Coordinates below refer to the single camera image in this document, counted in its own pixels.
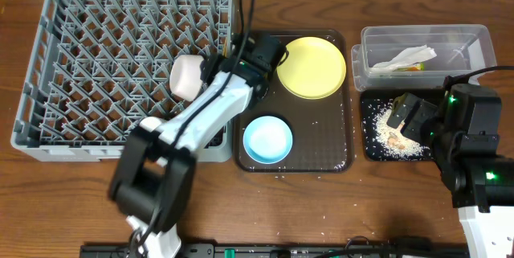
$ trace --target white napkin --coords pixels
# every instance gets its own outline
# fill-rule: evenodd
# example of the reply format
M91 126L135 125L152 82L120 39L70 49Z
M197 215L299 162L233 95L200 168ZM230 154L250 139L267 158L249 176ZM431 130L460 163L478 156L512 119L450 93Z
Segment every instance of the white napkin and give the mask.
M369 70L376 73L393 72L397 69L413 67L415 64L430 60L435 56L437 54L435 54L434 48L427 45L407 48L391 61L376 63Z

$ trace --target yellow plate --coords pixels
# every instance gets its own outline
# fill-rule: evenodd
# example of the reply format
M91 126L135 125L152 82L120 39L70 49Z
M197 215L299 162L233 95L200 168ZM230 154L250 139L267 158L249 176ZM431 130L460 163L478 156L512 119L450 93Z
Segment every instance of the yellow plate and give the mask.
M329 41L304 37L287 46L289 56L278 66L280 82L292 94L319 99L334 93L345 80L346 62Z

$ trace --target plastic box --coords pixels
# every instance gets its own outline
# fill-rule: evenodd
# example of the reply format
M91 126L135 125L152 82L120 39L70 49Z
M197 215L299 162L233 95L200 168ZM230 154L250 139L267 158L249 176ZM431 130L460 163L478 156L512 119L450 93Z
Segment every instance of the plastic box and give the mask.
M169 92L173 60L230 44L233 0L44 0L11 145L40 161L118 158L144 117L186 104ZM198 153L232 155L231 122Z
M422 72L370 72L379 62L390 61L408 47L427 45L437 57ZM483 25L419 25L366 27L361 45L352 47L355 88L437 88L446 76L457 76L496 66L489 31Z

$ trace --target white granules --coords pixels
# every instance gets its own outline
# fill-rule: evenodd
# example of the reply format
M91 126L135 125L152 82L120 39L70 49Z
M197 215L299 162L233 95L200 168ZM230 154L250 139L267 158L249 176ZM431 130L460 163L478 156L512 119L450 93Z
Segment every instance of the white granules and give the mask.
M380 109L378 115L373 118L377 129L377 141L382 144L385 153L394 158L408 158L413 155L421 155L426 148L419 145L416 141L411 141L402 136L400 124L397 129L387 125L387 119L391 115L391 109Z

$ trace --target wood grain surface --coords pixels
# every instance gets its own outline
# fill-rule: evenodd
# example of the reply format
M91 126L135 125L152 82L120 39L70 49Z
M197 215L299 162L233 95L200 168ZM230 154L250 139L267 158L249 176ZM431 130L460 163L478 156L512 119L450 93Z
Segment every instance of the wood grain surface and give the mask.
M86 242L124 242L130 228L106 190L116 161L37 162L10 145L43 0L8 0L0 16L0 256L77 257ZM259 29L331 28L352 45L367 26L478 23L498 64L514 65L514 0L256 0ZM351 79L351 68L347 78ZM500 154L514 157L514 74L480 79L501 95ZM356 161L344 174L249 174L235 163L198 166L179 223L184 240L237 244L344 244L422 235L465 242L432 162L364 159L351 80Z

